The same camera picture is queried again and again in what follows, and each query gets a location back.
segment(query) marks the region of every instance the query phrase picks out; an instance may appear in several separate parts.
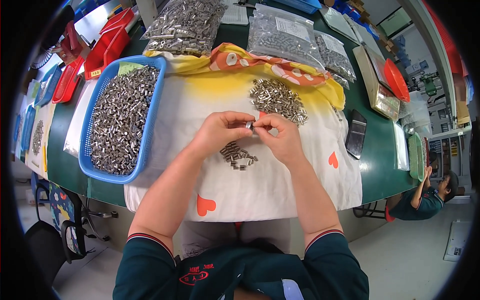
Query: blue basket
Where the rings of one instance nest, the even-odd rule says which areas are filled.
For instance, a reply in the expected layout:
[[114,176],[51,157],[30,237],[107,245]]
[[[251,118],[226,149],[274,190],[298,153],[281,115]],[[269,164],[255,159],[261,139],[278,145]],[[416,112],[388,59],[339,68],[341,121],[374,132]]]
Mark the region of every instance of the blue basket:
[[24,128],[22,130],[22,143],[20,144],[20,150],[22,151],[30,149],[30,137],[32,136],[35,114],[35,107],[29,105],[25,113]]
[[318,0],[274,0],[275,2],[282,3],[302,12],[309,14],[315,13],[317,10],[321,9],[322,6]]
[[43,98],[40,99],[40,94],[41,91],[38,90],[38,93],[36,94],[35,101],[33,102],[34,106],[40,105],[43,106],[48,103],[53,97],[53,93],[55,92],[55,88],[57,87],[57,84],[59,83],[60,76],[61,76],[61,69],[58,67],[58,65],[53,66],[46,74],[43,76],[42,82],[47,81],[50,75],[52,75],[52,79],[48,83],[48,86],[46,87],[46,91],[43,94]]
[[[133,172],[130,175],[114,175],[109,174],[105,171],[101,171],[94,167],[90,157],[90,154],[92,152],[92,148],[90,147],[90,133],[92,131],[93,125],[93,108],[98,97],[110,83],[110,80],[117,75],[121,61],[134,62],[144,66],[149,65],[160,69],[160,74],[158,75],[158,79],[156,81],[155,89],[152,95],[152,101],[150,102],[150,108],[148,109],[148,115],[145,120],[145,128],[140,143],[140,151],[138,153],[137,165],[135,166],[135,169],[133,169]],[[138,176],[138,174],[143,171],[147,163],[148,152],[150,151],[150,144],[152,142],[153,130],[155,127],[156,113],[158,111],[158,105],[160,104],[160,98],[162,96],[163,76],[165,74],[166,68],[167,63],[163,57],[146,57],[143,55],[136,55],[116,60],[103,70],[102,74],[98,78],[95,89],[93,90],[90,102],[88,103],[84,123],[82,126],[82,133],[80,135],[78,163],[80,164],[80,169],[82,169],[85,175],[110,183],[127,184],[134,180]]]
[[18,127],[20,126],[20,115],[17,115],[17,120],[15,121],[15,131],[13,132],[13,141],[16,142],[18,140]]

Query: digital scale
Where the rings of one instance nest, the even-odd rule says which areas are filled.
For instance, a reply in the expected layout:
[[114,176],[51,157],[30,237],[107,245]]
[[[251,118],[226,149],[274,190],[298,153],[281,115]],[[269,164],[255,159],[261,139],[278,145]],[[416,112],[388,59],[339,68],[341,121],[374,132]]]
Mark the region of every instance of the digital scale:
[[367,88],[371,108],[381,115],[397,121],[400,100],[394,96],[387,82],[384,73],[385,59],[367,46],[354,48],[353,54],[357,59]]

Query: hand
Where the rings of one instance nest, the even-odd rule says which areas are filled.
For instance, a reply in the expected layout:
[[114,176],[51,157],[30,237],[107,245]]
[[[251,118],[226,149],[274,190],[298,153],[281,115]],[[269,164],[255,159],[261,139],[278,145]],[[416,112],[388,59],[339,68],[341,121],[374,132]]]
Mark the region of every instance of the hand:
[[252,136],[252,131],[245,128],[247,121],[255,121],[255,117],[236,111],[211,113],[189,146],[202,159],[205,159],[232,141]]
[[430,180],[430,175],[432,174],[432,167],[426,166],[423,170],[423,181]]
[[[253,126],[262,142],[272,150],[275,158],[287,168],[295,165],[299,159],[305,158],[301,147],[299,129],[295,123],[279,114],[268,114],[259,118]],[[278,130],[277,136],[268,132],[271,128]]]

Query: workbench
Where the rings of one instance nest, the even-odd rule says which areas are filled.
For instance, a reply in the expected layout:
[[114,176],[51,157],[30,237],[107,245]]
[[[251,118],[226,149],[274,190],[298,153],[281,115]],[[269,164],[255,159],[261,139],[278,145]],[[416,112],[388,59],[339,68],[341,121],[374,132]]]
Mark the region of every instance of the workbench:
[[[335,36],[345,44],[345,50],[351,60],[357,80],[353,84],[350,83],[350,90],[345,90],[346,108],[344,113],[349,119],[351,110],[356,109],[368,122],[360,160],[363,185],[362,202],[364,204],[374,202],[415,187],[418,181],[410,177],[408,172],[397,170],[395,167],[396,148],[392,121],[380,116],[370,108],[365,84],[352,52],[352,49],[358,45],[331,30],[324,22],[320,12],[309,15],[274,1],[269,1],[268,5],[313,20],[316,30]],[[252,12],[253,9],[247,9],[249,16],[252,15]],[[218,30],[214,47],[222,42],[230,42],[246,48],[248,31],[248,26],[222,24]],[[142,53],[148,42],[139,39],[142,34],[139,24],[131,29],[129,32],[131,42],[124,49],[121,57]],[[384,55],[391,57],[386,50]],[[67,103],[57,104],[55,108],[47,149],[48,179],[77,194],[126,207],[122,185],[102,182],[84,175],[79,167],[78,159],[63,151],[65,137],[82,87],[83,83],[80,83],[73,98]]]

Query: green basket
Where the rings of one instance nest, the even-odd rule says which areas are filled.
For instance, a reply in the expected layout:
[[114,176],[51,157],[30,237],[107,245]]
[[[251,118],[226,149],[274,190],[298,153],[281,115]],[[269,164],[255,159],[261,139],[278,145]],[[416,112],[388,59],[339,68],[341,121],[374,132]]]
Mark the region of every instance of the green basket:
[[418,133],[408,138],[408,157],[410,160],[410,176],[423,180],[423,147]]

